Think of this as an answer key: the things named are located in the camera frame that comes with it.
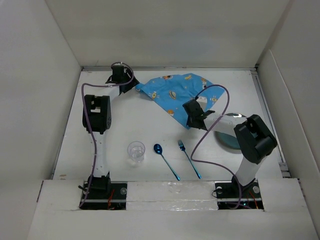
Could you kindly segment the blue space-print cloth placemat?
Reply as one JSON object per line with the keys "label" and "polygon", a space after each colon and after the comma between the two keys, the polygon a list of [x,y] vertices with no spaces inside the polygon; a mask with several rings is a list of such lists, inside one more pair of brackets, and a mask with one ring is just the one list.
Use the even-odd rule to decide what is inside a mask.
{"label": "blue space-print cloth placemat", "polygon": [[225,92],[223,88],[212,85],[212,82],[202,76],[187,73],[156,77],[145,84],[139,83],[135,89],[147,95],[178,123],[189,129],[188,114],[183,104],[198,96],[204,102],[203,111],[210,110]]}

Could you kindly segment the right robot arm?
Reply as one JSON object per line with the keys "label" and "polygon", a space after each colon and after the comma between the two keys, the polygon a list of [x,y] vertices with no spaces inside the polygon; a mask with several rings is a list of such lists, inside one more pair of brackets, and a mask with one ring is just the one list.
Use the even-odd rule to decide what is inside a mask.
{"label": "right robot arm", "polygon": [[235,117],[221,115],[213,110],[203,111],[194,99],[182,106],[187,114],[188,127],[236,138],[243,158],[235,173],[237,181],[231,184],[231,191],[235,196],[243,197],[249,192],[249,185],[254,181],[265,158],[277,147],[275,136],[257,114]]}

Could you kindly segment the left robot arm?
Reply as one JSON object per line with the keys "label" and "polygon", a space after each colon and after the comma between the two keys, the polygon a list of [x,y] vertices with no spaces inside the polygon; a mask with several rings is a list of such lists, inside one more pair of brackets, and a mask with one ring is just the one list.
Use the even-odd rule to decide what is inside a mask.
{"label": "left robot arm", "polygon": [[83,83],[82,124],[91,136],[93,161],[88,186],[96,179],[106,178],[109,166],[106,157],[107,131],[111,127],[111,102],[139,84],[132,68],[124,62],[111,65],[112,74],[103,85]]}

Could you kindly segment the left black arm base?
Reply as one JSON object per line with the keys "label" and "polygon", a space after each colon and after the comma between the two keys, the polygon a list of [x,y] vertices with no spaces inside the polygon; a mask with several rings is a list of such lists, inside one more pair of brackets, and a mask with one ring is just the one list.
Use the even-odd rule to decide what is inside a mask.
{"label": "left black arm base", "polygon": [[110,174],[93,177],[90,187],[89,180],[79,185],[82,191],[79,208],[81,210],[126,210],[128,183],[114,182]]}

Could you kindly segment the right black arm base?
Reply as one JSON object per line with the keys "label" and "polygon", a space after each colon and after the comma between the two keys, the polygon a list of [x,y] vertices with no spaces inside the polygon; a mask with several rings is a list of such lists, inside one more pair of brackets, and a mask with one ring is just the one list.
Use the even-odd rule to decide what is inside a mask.
{"label": "right black arm base", "polygon": [[216,199],[218,210],[263,210],[263,200],[258,180],[240,188],[234,180],[214,181],[211,195]]}

